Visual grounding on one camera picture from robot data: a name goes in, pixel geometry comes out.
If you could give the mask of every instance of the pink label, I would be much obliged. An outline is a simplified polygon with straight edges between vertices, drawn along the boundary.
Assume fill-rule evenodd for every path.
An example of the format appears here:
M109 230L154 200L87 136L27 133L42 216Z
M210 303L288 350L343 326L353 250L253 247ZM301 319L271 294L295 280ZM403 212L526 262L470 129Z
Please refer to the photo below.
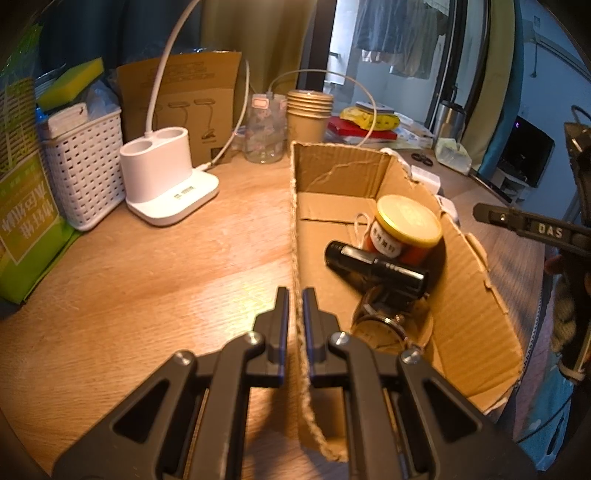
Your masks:
M269 108L269 99L267 97L261 98L261 97L252 97L252 103L251 103L253 108L260 108L262 110L266 110Z

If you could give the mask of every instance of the white charging cable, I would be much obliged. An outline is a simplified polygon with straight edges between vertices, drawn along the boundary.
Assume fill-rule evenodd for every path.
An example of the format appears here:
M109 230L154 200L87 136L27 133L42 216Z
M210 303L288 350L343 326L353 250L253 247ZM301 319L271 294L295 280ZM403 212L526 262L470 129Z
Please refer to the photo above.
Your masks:
M160 57L160 63L158 64L158 70L156 71L156 77L154 78L154 85L152 86L152 94L150 95L150 102L148 104L148 115L146 116L146 129L145 129L145 134L144 134L145 137L149 137L153 132L152 125L154 123L154 110L156 109L156 101L158 99L158 93L160 91L160 86L162 84L164 70L166 69L166 64L168 63L168 58L170 57L170 53L173 50L174 42L176 42L178 34L180 33L180 31L183 28L183 25L185 24L187 19L189 18L189 15L191 15L191 12L193 12L193 10L195 9L195 7L197 6L197 4L200 1L201 0L191 0L191 2L189 2L189 4L187 5L187 8L185 8L185 10L181 14L181 16L178 18L172 32L170 33L170 36L168 37L168 40L166 41L166 45L164 46L164 51L162 52L162 56ZM228 138L228 141L222 147L222 149L218 152L216 157L210 162L199 165L198 166L199 170L207 170L207 169L213 167L219 161L219 159L222 158L222 155L224 155L224 153L226 152L226 150L228 149L228 147L231 145L232 141L234 140L234 136L238 132L240 125L242 125L242 121L244 120L244 115L246 114L246 106L248 105L248 88L249 88L250 81L251 81L250 65L249 65L247 59L244 59L244 61L246 64L246 82L245 82L245 90L244 90L244 103L242 104L242 112L240 113L240 118L238 119L238 123L236 124L236 127L234 127L234 130L232 131L230 138Z
M230 134L230 138L228 138L228 141L222 147L222 149L217 153L216 157L212 161L208 161L207 163L203 163L203 164L199 165L197 167L198 170L205 171L205 170L209 170L210 168L215 166L215 164L220 160L220 158L222 158L222 155L224 155L226 150L232 144L234 137L236 136L236 133L238 133L238 129L242 125L242 121L244 120L244 115L246 114L246 107L248 106L248 93L249 93L248 86L251 83L251 66L248 63L248 60L246 58L244 58L244 63L246 65L246 81L244 83L244 101L242 102L242 112L240 112L240 117L238 118L238 122L236 123L234 130Z
M277 80L279 80L280 78L283 78L283 77L285 77L287 75L292 75L294 73L302 73L302 72L331 73L332 75L336 75L336 76L339 76L339 77L343 77L344 79L350 80L351 82L353 82L355 85L357 85L359 88L361 88L363 90L363 92L365 93L365 95L368 96L369 101L371 102L371 106L374 109L374 119L371 122L371 127L369 127L369 130L368 130L367 134L365 135L365 137L363 137L363 139L361 140L361 142L359 142L357 144L357 146L358 147L361 147L365 142L367 142L367 140L369 139L369 137L371 137L371 134L374 133L375 124L376 124L376 122L378 120L378 106L375 104L374 97L371 95L371 93L369 93L369 91L367 90L367 88L365 88L361 84L361 82L358 82L354 78L351 78L351 77L349 77L347 75L343 75L342 73L339 73L339 72L331 72L330 70L323 70L323 69L299 69L299 70L292 70L290 72L282 73L275 80L273 80L269 84L268 91L269 92L272 91L273 86L275 85L275 83L277 82Z

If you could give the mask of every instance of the white cable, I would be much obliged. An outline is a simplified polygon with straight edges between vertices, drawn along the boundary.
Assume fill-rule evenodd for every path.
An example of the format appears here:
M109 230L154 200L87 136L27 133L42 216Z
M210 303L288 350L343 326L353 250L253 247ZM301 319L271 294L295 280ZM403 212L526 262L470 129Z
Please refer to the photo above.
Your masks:
M347 75L343 75L342 73L339 73L339 72L331 72L330 70L323 70L323 69L300 69L300 70L292 70L290 72L285 72L285 73L282 73L281 75L279 75L275 80L273 80L269 84L269 92L272 90L273 85L275 84L275 82L277 80L279 80L280 78L285 77L286 75L291 75L293 73L300 73L300 72L331 73L332 75L337 75L339 77L343 77L343 78L345 78L347 80L350 80L351 82L353 82L355 85L359 86L359 88L361 88L365 92L365 95L368 96L369 101L371 102L371 106L374 109L374 120L371 122L371 127L369 128L367 134L365 135L365 137L363 137L362 141L357 144L357 146L358 147L361 147L361 145L363 145L365 142L367 142L367 140L369 139L369 137L371 136L371 134L374 133L375 124L376 124L376 121L378 120L378 106L375 104L374 97L372 97L371 93L369 93L369 91L367 90L367 88L365 88L357 80L355 80L355 79L353 79L353 78L351 78L351 77L349 77Z
M230 135L230 138L228 138L228 141L222 147L222 149L217 153L216 157L210 162L203 163L203 164L199 165L197 167L198 170L205 171L205 170L209 170L211 167L215 166L215 164L219 161L220 158L222 158L222 155L224 155L224 153L226 152L226 150L228 149L228 147L230 146L230 144L234 140L234 137L236 136L238 129L242 125L242 121L244 120L244 115L246 114L246 107L248 106L248 95L249 95L248 86L250 85L250 82L251 82L251 66L249 65L248 60L246 58L244 58L244 63L246 65L246 81L244 82L244 102L242 104L242 112L240 112L240 118L238 119L238 122L236 123L236 126L234 127L234 130L232 131L232 133Z

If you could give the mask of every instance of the screw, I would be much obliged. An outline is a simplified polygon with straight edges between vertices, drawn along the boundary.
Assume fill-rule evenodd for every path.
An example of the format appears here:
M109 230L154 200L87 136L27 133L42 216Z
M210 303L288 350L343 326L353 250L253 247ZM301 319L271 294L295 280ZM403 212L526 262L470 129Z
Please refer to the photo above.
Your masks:
M349 341L349 335L346 332L335 332L330 336L330 341L335 345L344 345Z
M418 350L405 350L400 354L400 358L407 365L416 365L421 359L421 354Z
M245 338L250 345L258 345L262 342L262 335L258 332L248 332Z
M189 357L189 352L185 350L179 350L174 354L174 358L180 364L183 364L185 367L191 363L191 358Z

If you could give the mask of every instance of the wooden desk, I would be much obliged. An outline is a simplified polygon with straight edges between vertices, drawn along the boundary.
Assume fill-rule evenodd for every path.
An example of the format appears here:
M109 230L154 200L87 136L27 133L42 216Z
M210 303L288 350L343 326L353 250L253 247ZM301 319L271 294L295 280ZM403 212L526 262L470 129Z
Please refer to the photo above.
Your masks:
M444 167L436 172L489 250L493 280L526 330L543 249L471 222L472 204L492 196ZM0 406L46 470L174 351L220 348L272 306L278 285L291 287L287 159L259 166L235 158L215 174L217 199L174 227L150 227L118 207L0 322ZM291 351L294 329L291 322ZM245 479L347 478L346 465L297 441L295 359L288 387L252 392Z

